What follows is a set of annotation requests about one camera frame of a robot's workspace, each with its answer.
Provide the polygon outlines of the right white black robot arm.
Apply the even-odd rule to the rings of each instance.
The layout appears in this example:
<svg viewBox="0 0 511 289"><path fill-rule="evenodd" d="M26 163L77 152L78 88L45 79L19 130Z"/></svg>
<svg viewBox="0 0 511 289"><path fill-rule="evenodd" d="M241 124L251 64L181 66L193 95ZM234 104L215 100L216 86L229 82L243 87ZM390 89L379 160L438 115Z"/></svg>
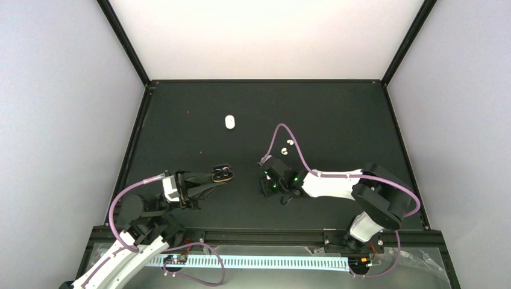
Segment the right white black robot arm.
<svg viewBox="0 0 511 289"><path fill-rule="evenodd" d="M411 189L378 164L350 172L295 170L273 156L259 162L265 177L260 180L264 196L281 194L281 204L297 198L332 197L354 201L362 210L343 235L344 246L361 251L384 229L398 230L403 220L420 208Z"/></svg>

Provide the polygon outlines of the black gold charging case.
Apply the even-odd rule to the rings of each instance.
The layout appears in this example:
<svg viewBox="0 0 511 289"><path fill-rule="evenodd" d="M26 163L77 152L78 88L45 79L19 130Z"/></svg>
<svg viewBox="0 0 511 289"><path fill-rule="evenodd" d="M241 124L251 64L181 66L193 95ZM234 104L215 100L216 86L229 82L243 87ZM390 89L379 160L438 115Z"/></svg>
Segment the black gold charging case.
<svg viewBox="0 0 511 289"><path fill-rule="evenodd" d="M227 182L234 178L232 166L224 163L214 166L212 169L212 181L213 182Z"/></svg>

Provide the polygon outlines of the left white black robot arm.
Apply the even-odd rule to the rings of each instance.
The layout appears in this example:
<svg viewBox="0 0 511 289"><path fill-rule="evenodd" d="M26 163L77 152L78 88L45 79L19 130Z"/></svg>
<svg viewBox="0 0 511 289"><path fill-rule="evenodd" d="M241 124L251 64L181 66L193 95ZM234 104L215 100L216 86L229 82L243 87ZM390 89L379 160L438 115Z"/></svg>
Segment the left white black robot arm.
<svg viewBox="0 0 511 289"><path fill-rule="evenodd" d="M208 249L223 269L222 258L203 238L185 241L186 230L171 212L197 210L233 176L230 166L217 166L210 173L164 172L126 187L108 210L114 243L85 274L61 288L123 288L154 257L194 246Z"/></svg>

